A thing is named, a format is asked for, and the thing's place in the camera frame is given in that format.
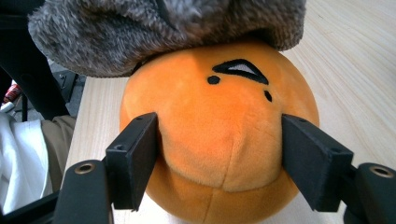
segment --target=light wood surface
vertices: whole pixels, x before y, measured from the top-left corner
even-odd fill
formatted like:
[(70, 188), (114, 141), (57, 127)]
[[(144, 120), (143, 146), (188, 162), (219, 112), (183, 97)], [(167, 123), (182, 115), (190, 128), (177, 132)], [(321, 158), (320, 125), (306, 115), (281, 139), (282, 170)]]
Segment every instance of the light wood surface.
[[(306, 78), (320, 128), (355, 152), (353, 164), (396, 168), (396, 3), (394, 0), (308, 0), (304, 37), (283, 52)], [(127, 78), (88, 78), (68, 166), (101, 160), (119, 133)], [(338, 213), (312, 212), (298, 195), (263, 223), (343, 223)], [(117, 211), (116, 223), (183, 223), (149, 197), (138, 213)]]

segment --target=black chair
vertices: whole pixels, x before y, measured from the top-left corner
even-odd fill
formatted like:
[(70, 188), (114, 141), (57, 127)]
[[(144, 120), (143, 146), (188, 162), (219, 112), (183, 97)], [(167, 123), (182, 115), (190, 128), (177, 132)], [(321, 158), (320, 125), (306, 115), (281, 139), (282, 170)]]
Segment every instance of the black chair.
[(27, 15), (43, 0), (0, 1), (0, 78), (9, 82), (7, 73), (44, 119), (69, 115), (59, 85), (47, 58), (29, 35)]

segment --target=red object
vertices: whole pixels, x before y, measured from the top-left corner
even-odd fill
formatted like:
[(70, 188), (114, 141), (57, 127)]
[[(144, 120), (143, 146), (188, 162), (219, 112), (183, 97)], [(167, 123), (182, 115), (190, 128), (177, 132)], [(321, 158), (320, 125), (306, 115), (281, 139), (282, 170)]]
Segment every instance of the red object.
[(6, 104), (8, 102), (14, 102), (20, 95), (21, 95), (21, 87), (18, 86), (18, 84), (13, 83), (7, 90), (6, 95), (4, 96), (3, 104)]

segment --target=orange plush toy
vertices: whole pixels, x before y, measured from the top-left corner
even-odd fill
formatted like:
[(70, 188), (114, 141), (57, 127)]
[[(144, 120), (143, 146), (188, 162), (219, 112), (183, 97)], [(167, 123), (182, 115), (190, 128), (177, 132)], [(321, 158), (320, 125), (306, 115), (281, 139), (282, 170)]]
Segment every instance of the orange plush toy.
[(248, 38), (145, 63), (126, 86), (120, 128), (149, 112), (161, 152), (147, 194), (193, 223), (251, 223), (281, 210), (298, 192), (281, 164), (281, 115), (318, 125), (298, 70)]

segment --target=gray fuzzy hat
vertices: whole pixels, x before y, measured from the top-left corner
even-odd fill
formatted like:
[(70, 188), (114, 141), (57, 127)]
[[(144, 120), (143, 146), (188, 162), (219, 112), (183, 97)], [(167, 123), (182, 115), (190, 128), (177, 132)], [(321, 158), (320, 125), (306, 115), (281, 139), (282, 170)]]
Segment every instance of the gray fuzzy hat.
[(56, 63), (128, 77), (155, 54), (254, 35), (278, 50), (303, 36), (305, 0), (47, 0), (29, 32)]

